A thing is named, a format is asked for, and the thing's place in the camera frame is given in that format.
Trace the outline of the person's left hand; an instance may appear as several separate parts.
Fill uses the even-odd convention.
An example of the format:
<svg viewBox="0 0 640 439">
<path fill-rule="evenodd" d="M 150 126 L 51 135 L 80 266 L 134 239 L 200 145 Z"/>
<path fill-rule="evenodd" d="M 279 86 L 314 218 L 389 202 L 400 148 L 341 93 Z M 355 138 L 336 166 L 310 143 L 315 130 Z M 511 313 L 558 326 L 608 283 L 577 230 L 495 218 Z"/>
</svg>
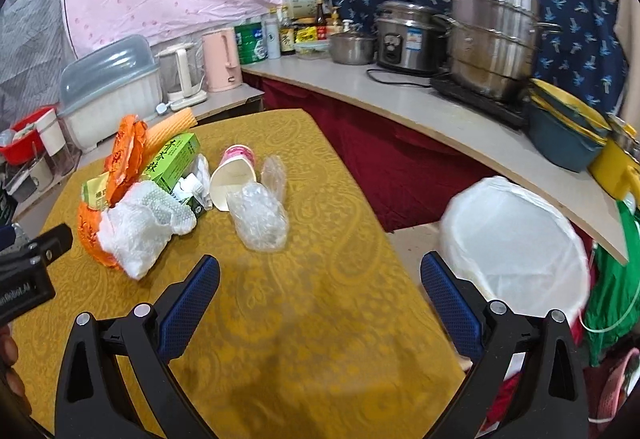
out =
<svg viewBox="0 0 640 439">
<path fill-rule="evenodd" d="M 6 369 L 6 382 L 17 399 L 21 401 L 21 406 L 25 413 L 31 415 L 32 406 L 26 396 L 25 385 L 20 375 L 14 370 L 14 365 L 18 361 L 18 348 L 9 325 L 2 326 L 0 329 L 0 353 L 1 364 Z"/>
</svg>

